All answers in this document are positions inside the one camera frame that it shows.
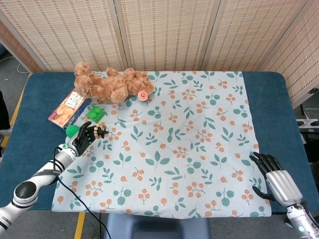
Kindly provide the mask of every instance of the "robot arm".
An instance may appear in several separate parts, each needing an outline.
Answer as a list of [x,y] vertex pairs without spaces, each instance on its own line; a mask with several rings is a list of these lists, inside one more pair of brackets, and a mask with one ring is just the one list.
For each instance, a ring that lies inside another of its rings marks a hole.
[[78,134],[54,156],[55,160],[48,161],[30,179],[15,188],[12,201],[0,208],[0,237],[23,212],[36,204],[40,188],[55,183],[57,176],[75,160],[75,157],[84,153],[95,140],[94,131],[103,138],[108,133],[102,127],[88,127],[90,124],[91,122],[86,122],[80,127]]
[[290,174],[282,168],[277,159],[271,155],[254,152],[250,158],[256,163],[266,179],[273,194],[262,193],[253,186],[255,193],[263,198],[277,201],[287,207],[287,216],[300,238],[319,238],[319,227],[309,213],[307,203],[301,202],[303,198]]

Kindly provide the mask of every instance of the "wall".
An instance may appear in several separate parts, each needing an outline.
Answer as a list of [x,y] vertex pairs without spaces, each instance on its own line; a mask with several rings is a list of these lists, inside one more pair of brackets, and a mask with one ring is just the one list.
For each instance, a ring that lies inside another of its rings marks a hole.
[[312,0],[305,6],[262,70],[283,74],[294,108],[311,96],[308,91],[319,87],[318,0]]
[[[43,71],[78,61],[98,71],[263,69],[284,74],[293,100],[318,79],[316,9],[317,0],[0,0],[0,20]],[[296,45],[296,34],[307,37]]]

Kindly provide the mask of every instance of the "green ball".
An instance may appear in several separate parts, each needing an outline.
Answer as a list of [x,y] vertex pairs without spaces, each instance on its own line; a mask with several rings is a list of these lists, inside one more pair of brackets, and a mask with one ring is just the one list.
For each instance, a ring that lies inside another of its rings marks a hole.
[[80,127],[77,125],[70,125],[68,128],[66,128],[66,135],[70,138],[72,138],[78,131]]

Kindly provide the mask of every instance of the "woven screen panel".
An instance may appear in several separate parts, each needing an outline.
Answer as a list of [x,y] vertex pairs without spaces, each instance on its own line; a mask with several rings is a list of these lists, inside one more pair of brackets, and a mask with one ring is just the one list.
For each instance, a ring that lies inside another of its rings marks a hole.
[[0,9],[49,71],[123,70],[105,0],[0,0]]
[[305,0],[226,0],[203,68],[259,70],[256,68],[304,4]]
[[0,38],[9,45],[16,53],[16,56],[29,68],[31,72],[40,72],[40,67],[31,58],[30,54],[16,40],[7,27],[0,21]]
[[291,100],[319,81],[319,1],[307,10],[285,34],[264,71],[281,73]]
[[133,68],[198,70],[216,0],[121,0]]

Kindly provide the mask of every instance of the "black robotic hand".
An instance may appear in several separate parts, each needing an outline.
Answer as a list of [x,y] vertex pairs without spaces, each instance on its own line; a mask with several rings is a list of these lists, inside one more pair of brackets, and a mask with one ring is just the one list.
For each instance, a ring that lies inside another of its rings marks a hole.
[[282,168],[278,160],[269,154],[254,152],[254,155],[249,157],[256,163],[272,191],[272,194],[266,194],[253,186],[255,193],[263,199],[277,201],[285,207],[299,203],[303,196],[290,174]]
[[[76,152],[77,157],[82,155],[87,147],[95,140],[94,128],[96,126],[94,125],[89,127],[89,125],[91,125],[90,121],[84,123],[80,127],[77,136],[74,136],[74,140],[71,139],[68,143],[68,147]],[[98,127],[97,133],[99,136],[101,136],[101,138],[104,138],[104,136],[109,132],[101,127]]]

